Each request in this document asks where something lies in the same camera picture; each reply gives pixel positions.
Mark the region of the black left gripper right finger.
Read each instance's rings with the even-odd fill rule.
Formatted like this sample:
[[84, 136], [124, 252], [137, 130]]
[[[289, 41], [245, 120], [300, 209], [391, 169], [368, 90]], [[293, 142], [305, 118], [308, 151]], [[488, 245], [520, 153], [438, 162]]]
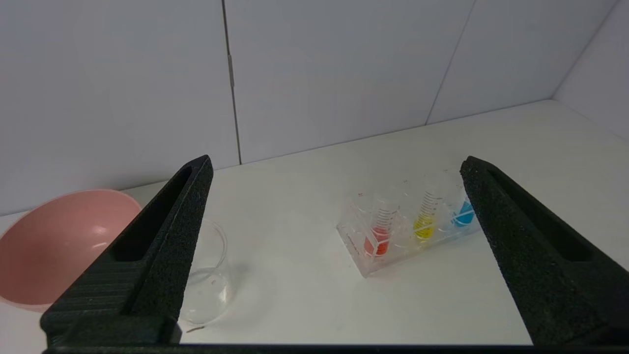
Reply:
[[493, 164], [460, 175], [533, 344], [626, 346], [628, 271]]

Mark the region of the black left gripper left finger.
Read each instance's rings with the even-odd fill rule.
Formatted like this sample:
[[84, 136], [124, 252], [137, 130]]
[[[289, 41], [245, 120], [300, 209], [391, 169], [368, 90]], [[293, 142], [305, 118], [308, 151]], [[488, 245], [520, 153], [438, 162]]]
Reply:
[[184, 164], [41, 316], [49, 345], [178, 340], [184, 289], [213, 181], [207, 155]]

